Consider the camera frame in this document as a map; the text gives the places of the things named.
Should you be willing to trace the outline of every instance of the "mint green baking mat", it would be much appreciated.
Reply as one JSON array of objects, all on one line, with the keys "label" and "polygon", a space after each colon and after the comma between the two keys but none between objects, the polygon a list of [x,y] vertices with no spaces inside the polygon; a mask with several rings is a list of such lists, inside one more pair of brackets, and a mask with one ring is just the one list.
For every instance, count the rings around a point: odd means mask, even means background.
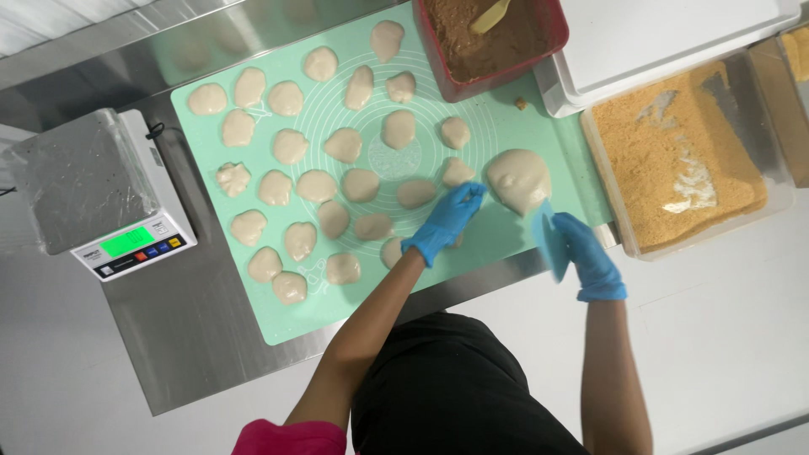
[{"label": "mint green baking mat", "polygon": [[[385,65],[379,64],[369,45],[371,29],[383,19],[395,20],[405,29],[401,51]],[[326,83],[310,80],[302,70],[307,53],[321,45],[332,48],[340,60],[337,74]],[[348,78],[360,65],[368,65],[374,71],[375,88],[366,107],[354,112],[343,106],[343,96]],[[227,111],[235,107],[233,87],[241,71],[248,66],[265,72],[268,90],[275,83],[295,81],[304,93],[304,108],[297,117],[273,115],[265,105],[248,109],[256,118],[252,142],[248,147],[228,148],[222,145],[221,124]],[[416,77],[416,96],[409,104],[393,103],[388,99],[385,79],[404,70]],[[225,88],[230,98],[226,111],[197,117],[188,110],[188,95],[203,83],[219,83]],[[524,111],[514,106],[518,96],[530,104]],[[611,219],[577,116],[561,120],[549,117],[532,74],[456,104],[444,102],[427,63],[409,4],[355,20],[178,88],[172,93],[172,103],[222,223],[261,333],[270,345],[344,319],[357,308],[388,269],[379,258],[384,241],[358,240],[354,235],[354,220],[360,215],[384,212],[393,219],[397,236],[411,236],[447,191],[441,186],[441,175],[444,161],[450,156],[461,157],[476,169],[476,180],[480,180],[484,166],[499,152],[511,148],[533,150],[544,158],[550,169],[552,200],[557,211],[569,211],[591,226]],[[394,151],[383,145],[380,132],[385,116],[402,108],[415,114],[417,133],[408,147]],[[472,131],[472,139],[461,151],[445,147],[439,135],[442,121],[452,116],[462,117]],[[322,150],[329,135],[344,126],[355,128],[362,135],[362,155],[353,165],[340,163]],[[306,157],[292,166],[278,163],[270,150],[274,135],[283,128],[301,131],[311,144]],[[217,169],[228,162],[244,163],[252,174],[247,189],[236,198],[226,196],[214,179]],[[352,167],[372,169],[379,174],[382,183],[378,197],[372,202],[353,204],[338,194],[337,200],[347,206],[351,214],[349,230],[336,240],[326,238],[319,231],[314,252],[303,262],[293,262],[283,247],[284,231],[296,221],[311,221],[318,226],[317,205],[293,193],[288,206],[266,206],[257,197],[261,178],[270,169],[280,169],[297,181],[309,169],[323,169],[339,182]],[[396,201],[396,187],[414,178],[435,182],[438,196],[430,204],[405,210]],[[260,210],[269,221],[255,248],[240,244],[230,233],[233,217],[250,209]],[[534,248],[530,222],[530,215],[523,220],[487,195],[480,212],[464,231],[461,247],[441,252],[433,269],[424,272],[414,291]],[[278,251],[284,270],[306,277],[306,300],[284,306],[273,294],[270,284],[256,283],[248,276],[248,261],[263,246]],[[330,286],[326,282],[326,259],[340,252],[351,252],[359,258],[362,278],[358,283]]]}]

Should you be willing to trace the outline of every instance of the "metal countertop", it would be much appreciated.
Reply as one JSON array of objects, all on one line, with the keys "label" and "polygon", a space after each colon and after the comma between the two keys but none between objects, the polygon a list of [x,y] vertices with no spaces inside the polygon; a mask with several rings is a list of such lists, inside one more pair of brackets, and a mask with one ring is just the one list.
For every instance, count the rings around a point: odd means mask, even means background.
[{"label": "metal countertop", "polygon": [[[138,109],[149,125],[159,122],[165,125],[163,134],[155,141],[199,244],[136,274],[102,285],[154,415],[320,355],[342,324],[337,322],[274,347],[264,343],[170,101],[171,89],[179,85],[399,3],[389,0],[333,1],[344,4],[340,9],[342,17],[319,17],[316,24],[307,23],[305,27],[293,26],[278,31],[254,24],[258,20],[256,17],[261,17],[255,8],[266,12],[265,8],[276,7],[275,12],[292,15],[292,6],[314,6],[314,1],[245,0],[228,6],[226,0],[201,0],[192,8],[184,0],[161,0],[77,32],[80,39],[71,34],[0,61],[0,72],[17,65],[15,71],[0,78],[0,105],[8,101],[16,107],[13,112],[8,107],[0,108],[0,123],[42,131],[98,107],[111,105],[119,112]],[[204,30],[204,27],[195,26],[208,20],[224,21],[233,29],[255,33],[253,36],[242,33],[250,38],[245,38],[247,48],[232,56],[230,61],[207,67],[174,85],[166,82],[167,78],[161,75],[157,64],[154,44],[170,43],[172,37],[167,38],[167,33],[178,36],[183,30]],[[128,30],[129,36],[122,36],[122,30]],[[108,45],[110,40],[115,40],[102,39],[111,34],[121,43]],[[161,41],[155,40],[150,45],[149,40],[155,38]],[[38,56],[68,49],[71,43],[97,41],[101,46],[100,55],[88,58],[76,54],[76,62],[72,62],[69,55],[62,55],[54,63],[57,65],[54,68],[32,69],[42,75],[34,74],[35,78],[29,80],[15,79],[24,74],[19,66],[32,66]],[[84,47],[77,49],[86,52]],[[103,81],[88,82],[88,74]],[[66,76],[80,78],[65,82]],[[59,77],[63,88],[58,94],[60,102],[40,98],[39,89],[46,85],[51,87]],[[66,83],[75,86],[68,87],[74,88],[74,92],[64,91]],[[92,94],[90,99],[86,97],[87,92]],[[22,112],[18,109],[21,99],[28,102]],[[612,223],[599,226],[595,232],[604,248],[617,245],[618,237]],[[413,293],[397,323],[449,308],[547,269],[535,249],[515,254]]]}]

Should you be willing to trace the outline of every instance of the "gloved hand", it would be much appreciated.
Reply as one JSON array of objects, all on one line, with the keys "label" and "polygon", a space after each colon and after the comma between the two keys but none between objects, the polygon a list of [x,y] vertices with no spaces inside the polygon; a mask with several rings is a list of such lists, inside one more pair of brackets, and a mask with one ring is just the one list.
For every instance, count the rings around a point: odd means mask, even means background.
[{"label": "gloved hand", "polygon": [[621,281],[621,273],[604,252],[604,248],[593,235],[593,231],[569,213],[553,216],[553,225],[567,242],[570,260],[576,265],[582,290],[578,299],[582,302],[593,300],[623,300],[626,286]]},{"label": "gloved hand", "polygon": [[414,246],[424,257],[427,267],[432,267],[435,255],[455,243],[466,223],[481,208],[485,193],[486,185],[482,183],[464,183],[453,188],[444,199],[438,201],[416,235],[402,240],[402,253]]}]

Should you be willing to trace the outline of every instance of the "person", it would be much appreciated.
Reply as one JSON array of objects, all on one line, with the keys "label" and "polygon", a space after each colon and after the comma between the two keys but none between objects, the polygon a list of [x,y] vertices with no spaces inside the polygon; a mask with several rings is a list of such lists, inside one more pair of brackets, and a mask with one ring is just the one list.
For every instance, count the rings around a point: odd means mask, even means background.
[{"label": "person", "polygon": [[282,426],[244,427],[234,455],[384,453],[645,455],[646,406],[626,324],[621,274],[590,228],[554,215],[588,302],[582,373],[583,446],[528,392],[517,359],[482,322],[435,313],[393,327],[422,271],[452,245],[486,187],[454,188],[403,256],[335,334]]}]

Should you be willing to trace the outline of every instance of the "scale weighing platform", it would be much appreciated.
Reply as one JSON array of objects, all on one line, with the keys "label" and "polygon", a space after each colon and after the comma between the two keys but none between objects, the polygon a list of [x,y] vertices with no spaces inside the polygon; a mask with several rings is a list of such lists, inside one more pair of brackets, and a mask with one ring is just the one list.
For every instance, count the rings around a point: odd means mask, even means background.
[{"label": "scale weighing platform", "polygon": [[143,115],[101,109],[9,147],[46,253],[110,281],[197,244]]}]

